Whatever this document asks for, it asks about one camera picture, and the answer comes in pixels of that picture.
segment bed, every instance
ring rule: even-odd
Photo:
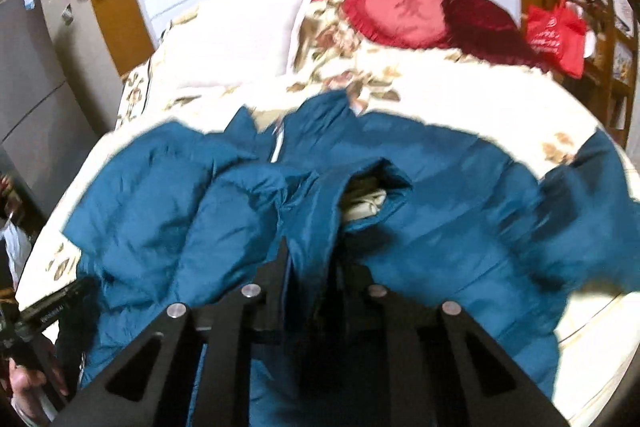
[[[202,132],[223,130],[243,105],[266,127],[327,89],[347,89],[356,112],[383,111],[478,134],[538,178],[573,155],[598,122],[551,74],[494,66],[456,49],[402,50],[364,39],[340,16],[343,0],[305,7],[295,67],[239,86],[179,87],[167,38],[188,28],[174,20],[158,51],[129,73],[116,131],[87,158],[38,239],[18,288],[26,307],[71,282],[80,251],[63,235],[66,220],[100,168],[135,137],[168,120]],[[630,194],[640,176],[618,149]],[[553,402],[573,427],[587,427],[618,387],[640,343],[640,294],[588,287],[575,293],[556,330],[561,360]],[[56,327],[47,335],[55,339]]]

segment blue down jacket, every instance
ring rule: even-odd
[[[568,293],[587,279],[640,287],[638,204],[601,131],[539,182],[477,136],[356,117],[342,91],[283,125],[275,163],[274,126],[257,132],[241,109],[223,133],[161,125],[99,173],[64,230],[82,251],[78,275],[100,282],[84,383],[168,304],[212,303],[252,280],[282,236],[302,315],[340,241],[378,283],[425,305],[460,302],[547,396]],[[382,209],[341,223],[347,185],[368,176],[386,190]],[[255,364],[252,425],[314,425],[293,419],[298,405]]]

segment jacket zipper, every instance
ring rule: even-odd
[[[284,142],[284,121],[282,118],[278,118],[276,127],[273,129],[273,134],[276,135],[276,144],[271,154],[271,163],[276,163],[282,150],[282,144]]]

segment refrigerator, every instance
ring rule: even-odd
[[[0,171],[46,218],[97,139],[62,72],[40,0],[0,0]]]

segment black metal bracket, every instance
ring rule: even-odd
[[[253,283],[218,303],[194,310],[172,304],[60,411],[52,427],[178,427],[187,425],[191,410],[193,427],[248,427],[252,346],[285,338],[289,269],[283,241]],[[568,426],[456,302],[421,306],[376,284],[359,265],[333,263],[330,279],[318,314],[324,314],[322,324],[344,337],[383,335],[389,407],[380,425]],[[334,313],[339,317],[325,320]]]

